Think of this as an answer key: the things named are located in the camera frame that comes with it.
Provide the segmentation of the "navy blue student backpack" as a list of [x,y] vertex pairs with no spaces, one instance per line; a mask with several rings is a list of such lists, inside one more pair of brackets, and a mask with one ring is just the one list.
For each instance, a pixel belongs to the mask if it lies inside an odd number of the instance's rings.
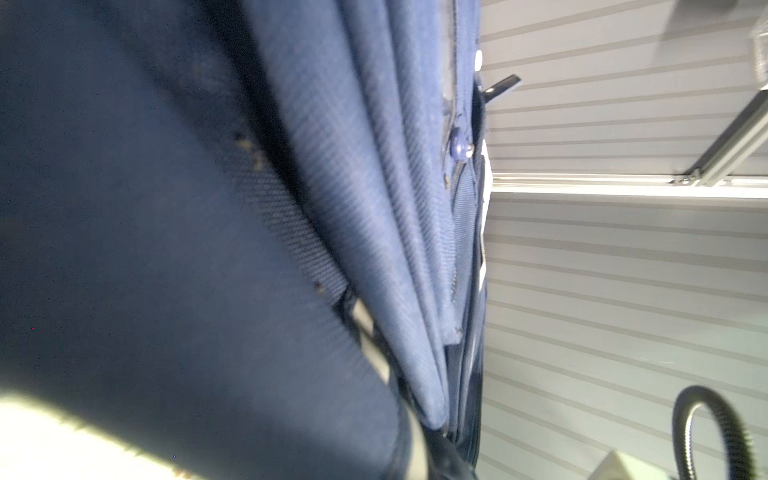
[[1,475],[473,479],[478,1],[5,1]]

